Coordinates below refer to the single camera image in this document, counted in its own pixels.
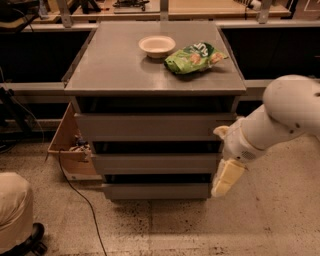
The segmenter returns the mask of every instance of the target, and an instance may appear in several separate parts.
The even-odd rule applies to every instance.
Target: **drawer front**
[[[212,140],[214,128],[230,125],[221,115],[75,115],[82,136],[91,141]]]
[[[97,173],[179,174],[215,173],[220,154],[185,155],[92,155]]]
[[[103,184],[105,197],[121,199],[207,199],[211,185],[195,184]]]

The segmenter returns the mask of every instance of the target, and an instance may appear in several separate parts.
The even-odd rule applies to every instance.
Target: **chair wheel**
[[[36,256],[41,256],[44,255],[47,252],[48,248],[45,246],[42,242],[37,243],[33,248],[32,252]]]

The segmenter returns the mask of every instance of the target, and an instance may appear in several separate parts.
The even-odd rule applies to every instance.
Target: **green chip bag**
[[[187,46],[168,56],[164,65],[175,74],[204,71],[227,56],[211,44],[201,42]]]

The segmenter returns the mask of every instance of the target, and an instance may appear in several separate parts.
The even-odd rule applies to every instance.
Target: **cabinet top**
[[[205,41],[230,56],[214,22],[102,22],[73,72],[65,93],[103,96],[241,95],[245,92],[231,57],[205,72],[174,75],[166,69],[163,59],[150,59],[139,48],[139,40],[151,35],[172,37],[176,42],[174,51]]]

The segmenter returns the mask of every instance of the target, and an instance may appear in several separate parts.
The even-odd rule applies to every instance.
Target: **countertop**
[[[101,22],[65,89],[68,95],[241,95],[245,86],[231,58],[205,72],[174,75],[139,48],[141,38],[167,35],[173,51],[206,41],[229,55],[214,22]]]
[[[105,0],[97,2],[102,8],[101,12],[91,11],[83,14],[81,7],[78,8],[72,17],[75,21],[84,20],[157,20],[159,13],[140,13],[114,14],[112,4],[115,0]],[[160,0],[150,0],[148,5],[160,5]],[[245,19],[256,17],[257,12],[246,8],[244,5],[233,0],[169,0],[169,19],[216,19],[216,18],[240,18]],[[282,5],[274,5],[270,8],[269,17],[285,17],[290,12]]]

